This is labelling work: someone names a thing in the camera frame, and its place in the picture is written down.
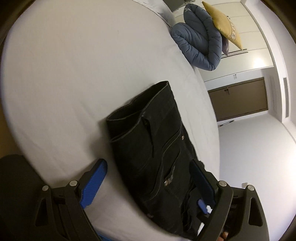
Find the left hand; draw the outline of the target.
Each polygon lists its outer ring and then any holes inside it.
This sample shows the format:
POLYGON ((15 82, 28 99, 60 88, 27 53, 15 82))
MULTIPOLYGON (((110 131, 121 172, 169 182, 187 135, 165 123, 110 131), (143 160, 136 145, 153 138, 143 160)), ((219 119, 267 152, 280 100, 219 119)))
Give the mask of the left hand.
POLYGON ((217 241, 226 241, 228 234, 228 232, 222 232, 220 237, 218 237, 217 241))

